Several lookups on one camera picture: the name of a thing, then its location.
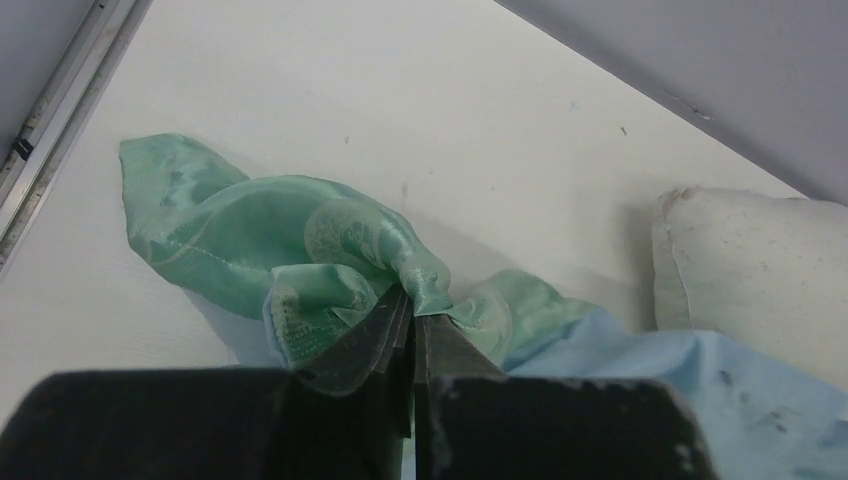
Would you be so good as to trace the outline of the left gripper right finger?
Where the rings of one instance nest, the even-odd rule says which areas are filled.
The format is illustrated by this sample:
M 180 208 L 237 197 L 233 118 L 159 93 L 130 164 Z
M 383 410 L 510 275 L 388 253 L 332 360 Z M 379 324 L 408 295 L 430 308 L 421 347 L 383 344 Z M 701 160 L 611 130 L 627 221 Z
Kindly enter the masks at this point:
M 444 316 L 414 322 L 420 479 L 714 479 L 692 410 L 647 379 L 510 376 Z

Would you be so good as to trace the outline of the white pillow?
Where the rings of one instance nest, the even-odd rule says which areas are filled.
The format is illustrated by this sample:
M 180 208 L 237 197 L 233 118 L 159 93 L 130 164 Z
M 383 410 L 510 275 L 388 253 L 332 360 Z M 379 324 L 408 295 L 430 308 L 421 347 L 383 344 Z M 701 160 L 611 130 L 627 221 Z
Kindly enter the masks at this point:
M 658 329 L 720 332 L 846 387 L 845 206 L 675 189 L 651 237 Z

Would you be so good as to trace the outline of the green and blue pillowcase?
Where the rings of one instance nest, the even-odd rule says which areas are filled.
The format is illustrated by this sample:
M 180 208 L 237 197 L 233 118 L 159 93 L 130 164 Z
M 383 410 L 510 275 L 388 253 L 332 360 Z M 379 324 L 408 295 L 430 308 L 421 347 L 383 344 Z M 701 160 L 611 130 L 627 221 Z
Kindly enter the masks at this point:
M 693 408 L 723 479 L 843 479 L 847 396 L 724 335 L 630 334 L 603 308 L 506 269 L 454 302 L 448 267 L 399 213 L 301 175 L 250 178 L 176 134 L 119 146 L 128 242 L 166 281 L 264 323 L 279 363 L 326 351 L 399 284 L 519 376 L 648 377 Z

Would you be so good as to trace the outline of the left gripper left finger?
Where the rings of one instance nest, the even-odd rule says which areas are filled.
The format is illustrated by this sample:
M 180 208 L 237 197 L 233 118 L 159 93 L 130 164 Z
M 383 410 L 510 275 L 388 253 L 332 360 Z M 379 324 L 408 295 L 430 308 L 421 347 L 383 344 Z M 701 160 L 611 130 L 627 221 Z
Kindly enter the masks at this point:
M 5 479 L 397 479 L 411 300 L 391 287 L 302 367 L 62 372 L 1 435 Z

